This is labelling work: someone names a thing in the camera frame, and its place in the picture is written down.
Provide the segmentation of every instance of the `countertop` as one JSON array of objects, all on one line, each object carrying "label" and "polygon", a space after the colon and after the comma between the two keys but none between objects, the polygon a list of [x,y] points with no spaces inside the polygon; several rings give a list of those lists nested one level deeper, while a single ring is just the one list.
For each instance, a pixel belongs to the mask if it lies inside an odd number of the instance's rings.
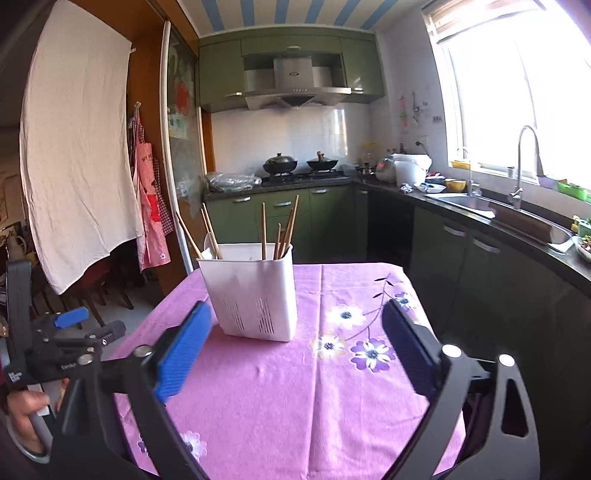
[{"label": "countertop", "polygon": [[[561,254],[552,248],[538,243],[527,236],[520,235],[515,230],[504,227],[493,220],[481,217],[460,207],[426,197],[423,193],[418,192],[417,190],[414,190],[409,194],[404,194],[400,192],[400,189],[396,185],[377,180],[374,176],[362,177],[359,175],[353,175],[348,179],[313,179],[289,184],[266,184],[245,192],[211,192],[205,195],[204,200],[208,202],[224,198],[249,196],[256,193],[305,189],[329,185],[346,185],[349,183],[354,183],[359,186],[363,185],[367,189],[371,190],[388,192],[398,200],[410,202],[417,207],[429,210],[438,215],[442,215],[452,221],[461,223],[468,228],[477,230],[484,235],[493,237],[498,241],[505,243],[509,247],[523,253],[524,255],[527,255],[528,257],[538,261],[540,264],[554,272],[564,281],[570,283],[573,287],[580,290],[584,295],[591,297],[591,264],[587,264],[582,258],[578,256],[574,246],[572,246],[565,254]],[[543,209],[540,209],[534,205],[531,205],[531,208],[529,208],[526,202],[524,202],[524,204],[527,206],[525,210],[568,228],[568,219],[556,214],[552,214],[552,212],[546,212],[545,215],[544,212],[541,211]]]}]

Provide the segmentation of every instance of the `white tile backsplash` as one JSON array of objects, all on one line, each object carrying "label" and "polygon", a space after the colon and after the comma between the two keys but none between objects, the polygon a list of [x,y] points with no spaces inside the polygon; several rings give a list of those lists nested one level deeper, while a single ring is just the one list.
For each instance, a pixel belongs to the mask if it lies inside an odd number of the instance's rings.
[{"label": "white tile backsplash", "polygon": [[355,164],[362,144],[372,141],[369,105],[361,103],[213,113],[212,134],[217,171],[264,176],[263,163],[278,152],[298,161],[296,171],[306,171],[318,150]]}]

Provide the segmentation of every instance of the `table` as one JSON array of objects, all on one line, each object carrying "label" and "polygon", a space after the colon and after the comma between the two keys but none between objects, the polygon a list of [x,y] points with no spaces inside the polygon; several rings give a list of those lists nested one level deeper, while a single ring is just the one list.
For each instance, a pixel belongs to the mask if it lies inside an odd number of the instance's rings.
[{"label": "table", "polygon": [[[393,265],[294,265],[294,277],[295,339],[237,338],[215,325],[168,413],[212,480],[378,480],[427,408],[392,351],[379,308],[391,296],[429,326],[423,308]],[[207,290],[197,270],[112,358],[153,344],[199,299]],[[126,397],[116,402],[138,466],[155,472]],[[453,465],[464,436],[460,418],[438,471]]]}]

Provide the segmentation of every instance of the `wooden chopstick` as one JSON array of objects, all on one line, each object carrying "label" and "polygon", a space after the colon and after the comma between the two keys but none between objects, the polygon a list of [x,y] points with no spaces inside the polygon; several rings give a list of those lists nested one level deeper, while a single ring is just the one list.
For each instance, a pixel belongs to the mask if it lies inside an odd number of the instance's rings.
[{"label": "wooden chopstick", "polygon": [[273,260],[279,257],[279,245],[281,243],[281,224],[277,224],[277,236],[275,237],[275,250],[273,250]]},{"label": "wooden chopstick", "polygon": [[203,222],[205,223],[205,228],[210,234],[212,234],[213,250],[216,254],[216,258],[222,260],[222,252],[220,250],[220,246],[217,244],[216,234],[213,231],[212,221],[209,219],[209,213],[207,212],[207,207],[205,204],[201,205],[201,216],[203,218]]},{"label": "wooden chopstick", "polygon": [[261,203],[261,259],[267,259],[267,211],[265,202]]},{"label": "wooden chopstick", "polygon": [[287,249],[289,249],[290,244],[291,244],[291,237],[293,236],[293,233],[294,233],[294,225],[296,222],[297,206],[298,206],[298,202],[300,200],[300,196],[296,195],[295,199],[296,199],[296,201],[295,201],[294,207],[291,211],[290,219],[287,222],[287,229],[285,230],[285,237],[283,239],[283,246],[282,246],[281,254],[279,255],[279,258],[283,258],[284,255],[287,253]]},{"label": "wooden chopstick", "polygon": [[175,212],[175,213],[177,215],[178,222],[181,224],[181,227],[183,227],[185,235],[187,235],[187,237],[189,237],[189,243],[191,243],[191,247],[193,247],[193,250],[195,250],[195,253],[197,254],[197,258],[199,260],[203,260],[203,255],[201,253],[201,250],[199,250],[199,247],[195,243],[195,240],[193,240],[193,237],[189,233],[189,229],[187,228],[187,225],[185,225],[185,223],[183,222],[183,217],[181,217],[180,213],[178,213],[178,212]]}]

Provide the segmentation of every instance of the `striped ceiling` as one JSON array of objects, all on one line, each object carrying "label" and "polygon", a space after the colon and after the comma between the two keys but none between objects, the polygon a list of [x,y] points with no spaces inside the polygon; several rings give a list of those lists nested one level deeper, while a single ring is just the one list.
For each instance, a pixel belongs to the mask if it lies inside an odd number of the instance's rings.
[{"label": "striped ceiling", "polygon": [[178,0],[200,37],[245,27],[316,24],[383,31],[418,0]]}]

